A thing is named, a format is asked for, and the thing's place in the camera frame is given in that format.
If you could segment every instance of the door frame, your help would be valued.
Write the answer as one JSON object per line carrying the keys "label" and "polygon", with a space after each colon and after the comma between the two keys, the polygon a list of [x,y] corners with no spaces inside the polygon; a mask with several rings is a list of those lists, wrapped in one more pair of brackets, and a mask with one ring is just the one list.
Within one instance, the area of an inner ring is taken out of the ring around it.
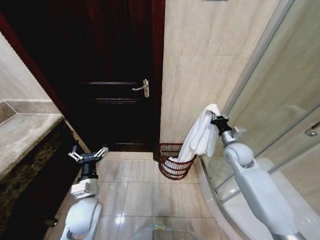
{"label": "door frame", "polygon": [[[153,159],[158,161],[160,144],[160,119],[162,101],[162,78],[163,78],[163,59],[164,59],[164,36],[165,36],[165,8],[166,0],[152,0],[152,121],[153,121]],[[44,91],[49,95],[54,104],[64,115],[71,125],[76,119],[70,114],[65,104],[58,97],[49,81],[42,74],[35,61],[25,50],[17,35],[14,33],[9,23],[0,12],[0,31],[6,38],[14,51],[21,58],[26,67],[33,74]]]}

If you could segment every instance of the door handle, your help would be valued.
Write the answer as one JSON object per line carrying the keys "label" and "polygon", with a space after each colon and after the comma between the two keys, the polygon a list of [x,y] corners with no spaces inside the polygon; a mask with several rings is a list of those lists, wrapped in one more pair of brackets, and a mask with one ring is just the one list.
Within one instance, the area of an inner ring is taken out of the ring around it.
{"label": "door handle", "polygon": [[150,92],[149,92],[149,81],[147,79],[143,80],[143,86],[138,88],[132,88],[133,91],[139,91],[142,89],[144,90],[144,96],[148,98],[150,95]]}
{"label": "door handle", "polygon": [[308,135],[309,137],[317,136],[320,130],[320,121],[317,122],[312,127],[309,127],[307,130],[305,130],[304,134]]}

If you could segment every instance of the marble countertop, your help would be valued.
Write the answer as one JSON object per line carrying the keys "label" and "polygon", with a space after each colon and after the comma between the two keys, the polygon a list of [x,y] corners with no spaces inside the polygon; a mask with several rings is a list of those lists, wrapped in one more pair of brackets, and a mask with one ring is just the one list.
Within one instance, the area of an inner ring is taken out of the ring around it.
{"label": "marble countertop", "polygon": [[60,114],[16,114],[0,125],[0,179],[62,121]]}

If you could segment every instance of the shower door handle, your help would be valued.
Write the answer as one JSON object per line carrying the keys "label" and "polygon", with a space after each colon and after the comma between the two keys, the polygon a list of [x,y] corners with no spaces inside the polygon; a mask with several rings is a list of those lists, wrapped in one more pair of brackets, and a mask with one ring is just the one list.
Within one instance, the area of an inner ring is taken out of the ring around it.
{"label": "shower door handle", "polygon": [[315,125],[305,130],[304,134],[309,137],[314,137],[318,135],[319,131],[320,131],[320,121],[318,121]]}

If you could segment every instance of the tiled floor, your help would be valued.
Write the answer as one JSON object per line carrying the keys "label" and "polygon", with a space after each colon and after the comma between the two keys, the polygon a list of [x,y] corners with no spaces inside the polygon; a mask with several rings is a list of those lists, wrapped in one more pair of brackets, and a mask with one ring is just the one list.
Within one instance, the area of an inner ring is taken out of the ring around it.
{"label": "tiled floor", "polygon": [[[95,240],[128,240],[138,229],[151,224],[196,232],[205,240],[227,239],[207,208],[193,166],[180,181],[164,177],[153,160],[105,158],[97,172],[103,217]],[[60,239],[74,202],[71,195],[65,197],[57,213],[59,223],[48,230],[45,240]]]}

